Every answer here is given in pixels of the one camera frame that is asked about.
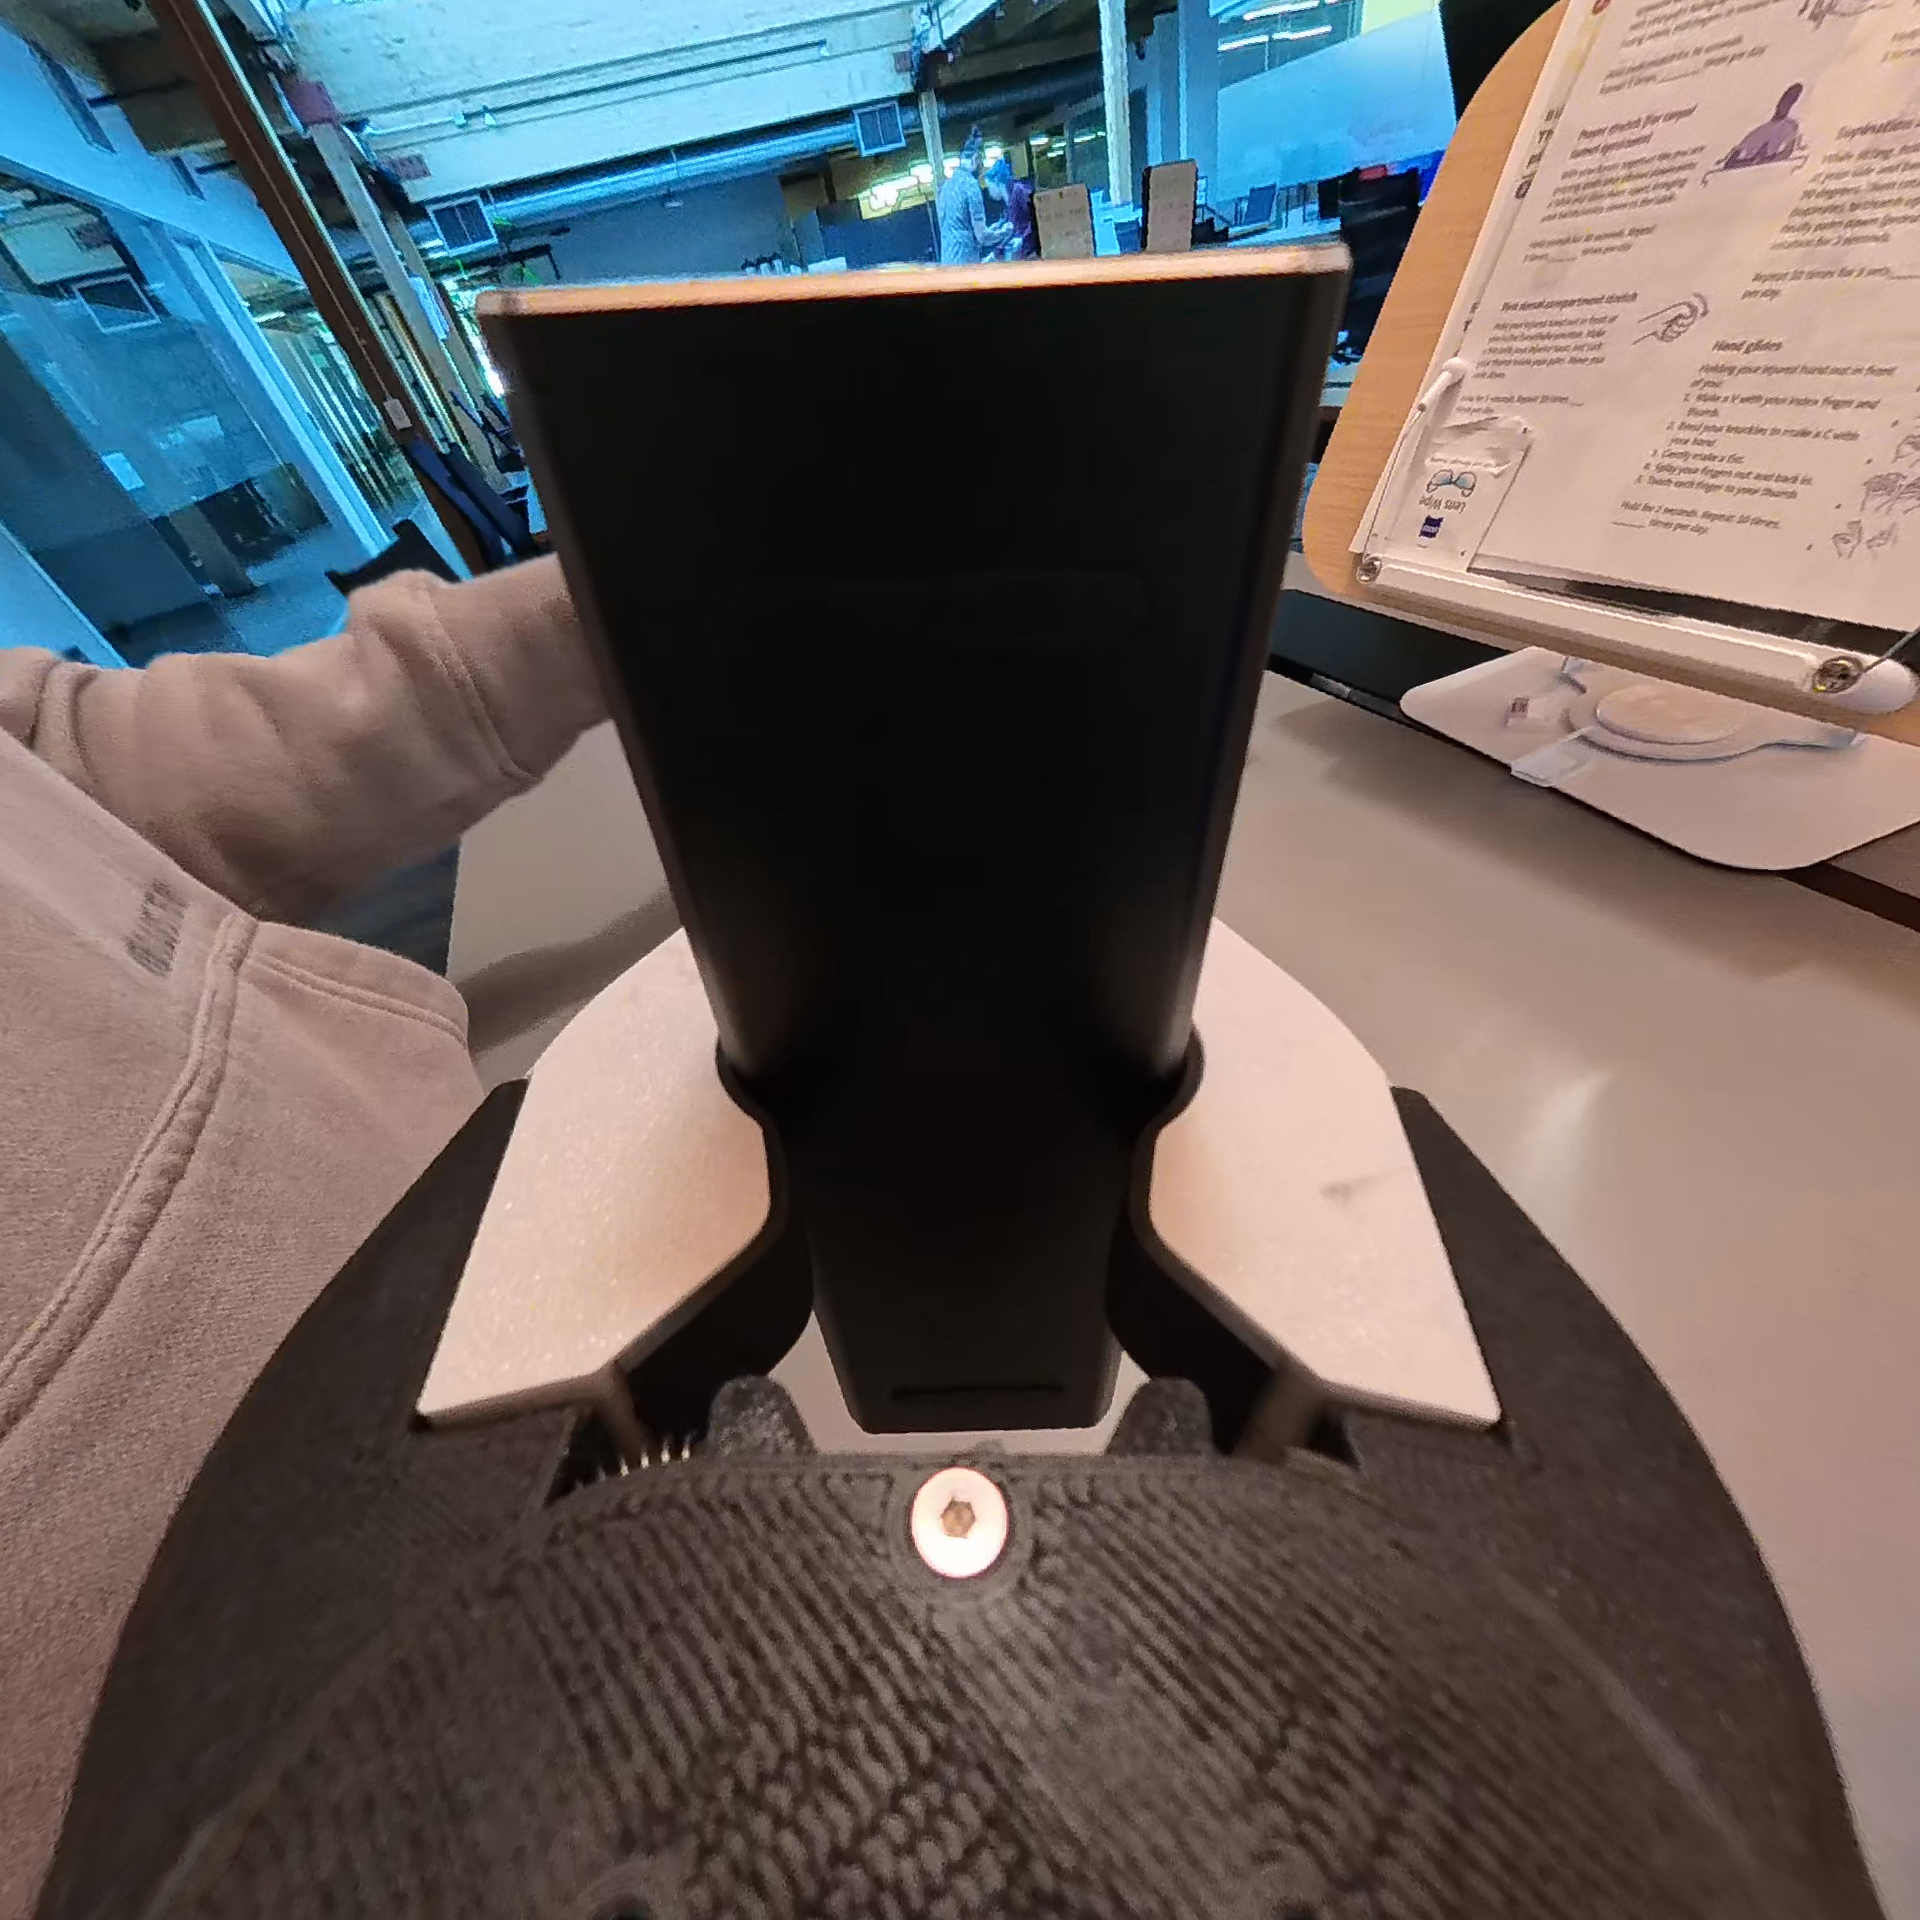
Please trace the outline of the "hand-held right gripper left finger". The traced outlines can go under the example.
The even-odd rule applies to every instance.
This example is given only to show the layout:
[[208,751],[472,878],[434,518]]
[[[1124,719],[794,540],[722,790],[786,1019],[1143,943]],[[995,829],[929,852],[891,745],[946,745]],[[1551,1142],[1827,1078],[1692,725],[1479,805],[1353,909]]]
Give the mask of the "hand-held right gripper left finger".
[[416,1416],[583,1409],[656,1463],[701,1412],[648,1408],[635,1372],[777,1215],[776,1150],[730,1087],[689,935],[595,993],[515,1091]]

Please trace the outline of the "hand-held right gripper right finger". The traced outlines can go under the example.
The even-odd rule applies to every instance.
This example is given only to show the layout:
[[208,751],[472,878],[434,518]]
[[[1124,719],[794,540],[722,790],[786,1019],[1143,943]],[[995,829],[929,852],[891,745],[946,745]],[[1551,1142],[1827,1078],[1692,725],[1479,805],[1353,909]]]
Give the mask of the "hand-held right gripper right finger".
[[1341,1451],[1364,1415],[1501,1422],[1394,1087],[1224,919],[1184,1078],[1132,1173],[1129,1359],[1193,1384],[1240,1456]]

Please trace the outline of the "person's left forearm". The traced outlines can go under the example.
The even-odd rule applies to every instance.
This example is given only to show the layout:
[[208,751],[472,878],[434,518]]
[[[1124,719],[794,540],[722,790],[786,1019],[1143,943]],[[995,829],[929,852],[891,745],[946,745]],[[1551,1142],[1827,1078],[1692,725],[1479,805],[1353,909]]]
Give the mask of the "person's left forearm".
[[249,915],[304,920],[458,844],[608,719],[559,557],[402,571],[280,656],[11,647],[16,751]]

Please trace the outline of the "small white wipe packet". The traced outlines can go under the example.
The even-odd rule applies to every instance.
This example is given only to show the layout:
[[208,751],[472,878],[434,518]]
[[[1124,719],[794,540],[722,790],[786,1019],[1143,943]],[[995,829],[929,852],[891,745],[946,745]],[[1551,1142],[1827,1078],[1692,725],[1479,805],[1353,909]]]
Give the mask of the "small white wipe packet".
[[1532,428],[1516,416],[1467,416],[1421,428],[1361,537],[1361,557],[1469,571],[1532,444]]

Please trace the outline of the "wooden document stand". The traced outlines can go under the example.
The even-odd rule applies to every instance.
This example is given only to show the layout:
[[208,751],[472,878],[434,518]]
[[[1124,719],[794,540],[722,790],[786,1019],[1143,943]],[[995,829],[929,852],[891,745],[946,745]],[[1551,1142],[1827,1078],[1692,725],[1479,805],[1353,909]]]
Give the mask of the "wooden document stand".
[[1361,557],[1402,452],[1467,417],[1464,355],[1517,163],[1547,129],[1551,7],[1475,92],[1307,510],[1328,592],[1495,649],[1396,697],[1412,725],[1697,860],[1816,876],[1915,923],[1915,623],[1882,630],[1634,584]]

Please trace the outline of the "printed instruction sheet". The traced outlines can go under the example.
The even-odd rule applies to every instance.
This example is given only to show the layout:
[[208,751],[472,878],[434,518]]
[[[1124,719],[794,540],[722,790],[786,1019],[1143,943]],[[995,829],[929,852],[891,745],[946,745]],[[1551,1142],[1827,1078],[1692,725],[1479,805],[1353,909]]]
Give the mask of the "printed instruction sheet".
[[1467,324],[1476,564],[1904,630],[1919,5],[1571,5]]

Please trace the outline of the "black office chair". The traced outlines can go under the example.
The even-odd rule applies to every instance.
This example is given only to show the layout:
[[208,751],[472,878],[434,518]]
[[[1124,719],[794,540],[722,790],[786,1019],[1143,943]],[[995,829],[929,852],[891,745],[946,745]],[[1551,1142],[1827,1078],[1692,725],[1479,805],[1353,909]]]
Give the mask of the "black office chair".
[[1335,358],[1353,365],[1375,339],[1385,295],[1402,269],[1421,209],[1421,173],[1353,169],[1337,180],[1337,237],[1352,256],[1352,283],[1337,324]]

